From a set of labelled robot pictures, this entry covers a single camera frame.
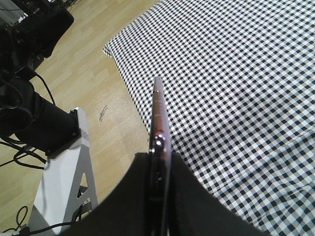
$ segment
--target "black and white checkered fabric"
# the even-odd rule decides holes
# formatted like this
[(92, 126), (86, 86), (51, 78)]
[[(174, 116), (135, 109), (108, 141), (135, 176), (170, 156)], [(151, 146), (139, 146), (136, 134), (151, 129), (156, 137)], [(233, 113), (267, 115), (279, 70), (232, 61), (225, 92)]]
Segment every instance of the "black and white checkered fabric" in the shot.
[(222, 204), (315, 235), (315, 1), (162, 0), (104, 52), (148, 130), (163, 78), (173, 148)]

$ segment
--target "white stand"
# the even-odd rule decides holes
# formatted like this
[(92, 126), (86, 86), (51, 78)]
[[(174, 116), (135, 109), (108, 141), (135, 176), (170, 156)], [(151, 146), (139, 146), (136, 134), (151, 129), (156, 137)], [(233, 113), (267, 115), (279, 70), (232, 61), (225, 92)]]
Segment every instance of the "white stand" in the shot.
[[(81, 136), (67, 149), (48, 156), (28, 223), (30, 231), (71, 222), (82, 205), (83, 212), (97, 206), (86, 114), (81, 108), (76, 110)], [(84, 173), (87, 189), (80, 187)], [(78, 198), (79, 189), (84, 193)], [(53, 236), (67, 227), (56, 227), (40, 235)]]

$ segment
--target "black cylindrical object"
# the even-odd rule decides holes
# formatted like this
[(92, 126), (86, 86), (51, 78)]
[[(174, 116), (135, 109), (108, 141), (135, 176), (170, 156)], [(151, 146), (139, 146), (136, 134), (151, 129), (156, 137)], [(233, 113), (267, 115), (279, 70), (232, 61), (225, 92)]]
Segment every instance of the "black cylindrical object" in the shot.
[(32, 125), (15, 133), (22, 142), (50, 153), (73, 140), (79, 133), (76, 114), (68, 114), (34, 93), (38, 118)]
[(15, 133), (22, 142), (46, 153), (79, 135), (76, 112), (66, 113), (42, 98), (32, 84), (13, 79), (0, 93), (0, 135)]

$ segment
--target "mark on floor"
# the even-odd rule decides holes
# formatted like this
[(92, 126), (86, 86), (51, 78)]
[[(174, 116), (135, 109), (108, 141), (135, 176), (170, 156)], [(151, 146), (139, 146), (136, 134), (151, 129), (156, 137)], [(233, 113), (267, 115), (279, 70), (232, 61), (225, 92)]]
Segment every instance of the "mark on floor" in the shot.
[(99, 114), (99, 121), (102, 122), (103, 121), (103, 117), (104, 117), (104, 114), (106, 112), (106, 110), (108, 109), (108, 106), (106, 105), (104, 108), (103, 108), (103, 111)]

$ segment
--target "wooden floor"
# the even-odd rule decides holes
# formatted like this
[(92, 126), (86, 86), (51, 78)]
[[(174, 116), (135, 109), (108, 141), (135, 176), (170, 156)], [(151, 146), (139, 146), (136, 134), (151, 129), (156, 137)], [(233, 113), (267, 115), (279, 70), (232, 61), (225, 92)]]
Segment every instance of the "wooden floor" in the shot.
[[(104, 44), (158, 0), (82, 0), (71, 14), (75, 21), (37, 72), (46, 80), (56, 104), (63, 110), (83, 108), (88, 117), (91, 157), (99, 201), (129, 168), (136, 152), (147, 152), (148, 133)], [(35, 90), (49, 100), (41, 81)], [(104, 107), (102, 121), (99, 117)], [(0, 147), (0, 163), (15, 151)], [(33, 158), (25, 162), (39, 164)], [(20, 207), (32, 208), (41, 170), (15, 163), (0, 168), (0, 232), (16, 227)]]

